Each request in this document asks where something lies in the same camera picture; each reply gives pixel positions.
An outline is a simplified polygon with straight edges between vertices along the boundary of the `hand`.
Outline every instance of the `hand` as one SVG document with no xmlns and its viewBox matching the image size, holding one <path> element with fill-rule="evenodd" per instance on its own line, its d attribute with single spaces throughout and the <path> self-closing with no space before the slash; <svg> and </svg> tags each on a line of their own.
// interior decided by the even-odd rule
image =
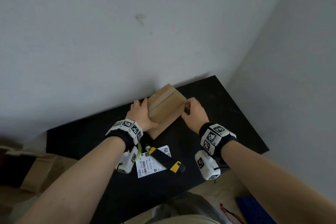
<svg viewBox="0 0 336 224">
<path fill-rule="evenodd" d="M 158 123 L 149 120 L 147 103 L 147 98 L 145 98 L 142 103 L 140 103 L 139 100 L 135 100 L 134 103 L 131 104 L 131 110 L 129 110 L 126 115 L 126 119 L 136 121 L 144 132 L 159 126 Z"/>
<path fill-rule="evenodd" d="M 182 119 L 185 121 L 188 128 L 199 134 L 201 126 L 209 122 L 204 108 L 195 98 L 187 99 L 185 102 L 185 107 L 190 109 L 190 115 L 187 115 L 185 112 L 183 112 L 181 114 Z"/>
</svg>

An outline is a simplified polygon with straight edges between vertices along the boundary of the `cardboard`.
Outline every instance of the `cardboard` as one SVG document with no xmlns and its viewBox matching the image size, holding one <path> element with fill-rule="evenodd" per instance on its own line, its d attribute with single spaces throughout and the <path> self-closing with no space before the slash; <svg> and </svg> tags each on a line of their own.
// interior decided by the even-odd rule
<svg viewBox="0 0 336 224">
<path fill-rule="evenodd" d="M 157 138 L 184 111 L 187 99 L 173 86 L 167 84 L 148 99 L 148 117 L 159 124 L 147 131 L 152 139 Z"/>
<path fill-rule="evenodd" d="M 76 162 L 55 154 L 0 146 L 0 215 L 10 214 L 17 204 L 43 193 Z"/>
</svg>

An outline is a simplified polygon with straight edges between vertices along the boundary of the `black table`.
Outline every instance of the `black table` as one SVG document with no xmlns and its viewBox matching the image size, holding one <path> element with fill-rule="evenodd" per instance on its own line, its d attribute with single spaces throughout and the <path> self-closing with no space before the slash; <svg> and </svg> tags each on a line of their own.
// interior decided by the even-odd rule
<svg viewBox="0 0 336 224">
<path fill-rule="evenodd" d="M 259 154 L 269 150 L 216 76 L 177 89 L 186 98 L 197 98 L 209 120 L 235 133 L 246 147 Z M 104 140 L 105 133 L 116 121 L 125 118 L 129 108 L 129 104 L 123 105 L 48 130 L 47 152 L 82 158 Z M 202 149 L 200 138 L 187 128 L 181 117 L 152 142 L 157 148 L 168 145 L 171 155 L 186 165 L 185 172 L 175 174 L 164 170 L 138 178 L 136 167 L 129 174 L 115 171 L 91 223 L 120 224 L 205 182 L 195 161 L 196 152 Z"/>
</svg>

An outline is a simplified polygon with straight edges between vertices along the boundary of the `red wire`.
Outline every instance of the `red wire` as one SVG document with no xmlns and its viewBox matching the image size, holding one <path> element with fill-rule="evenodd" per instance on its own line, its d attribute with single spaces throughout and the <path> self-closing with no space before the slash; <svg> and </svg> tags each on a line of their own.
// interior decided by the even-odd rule
<svg viewBox="0 0 336 224">
<path fill-rule="evenodd" d="M 226 213 L 229 213 L 229 214 L 233 215 L 233 217 L 235 217 L 237 220 L 239 220 L 239 222 L 241 224 L 245 224 L 245 222 L 237 214 L 232 213 L 229 210 L 227 210 L 226 208 L 224 208 L 222 203 L 220 203 L 220 209 L 225 213 L 225 215 L 228 217 L 229 221 L 231 221 L 231 220 L 230 220 L 229 216 Z"/>
</svg>

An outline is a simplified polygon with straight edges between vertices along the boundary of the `barcode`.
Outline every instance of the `barcode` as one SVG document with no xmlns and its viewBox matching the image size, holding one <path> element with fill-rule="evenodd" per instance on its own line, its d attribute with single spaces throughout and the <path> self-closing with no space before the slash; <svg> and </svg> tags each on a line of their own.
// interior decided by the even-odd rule
<svg viewBox="0 0 336 224">
<path fill-rule="evenodd" d="M 145 168 L 145 161 L 142 162 L 142 167 L 143 167 L 143 172 L 146 174 L 147 173 L 147 169 Z"/>
</svg>

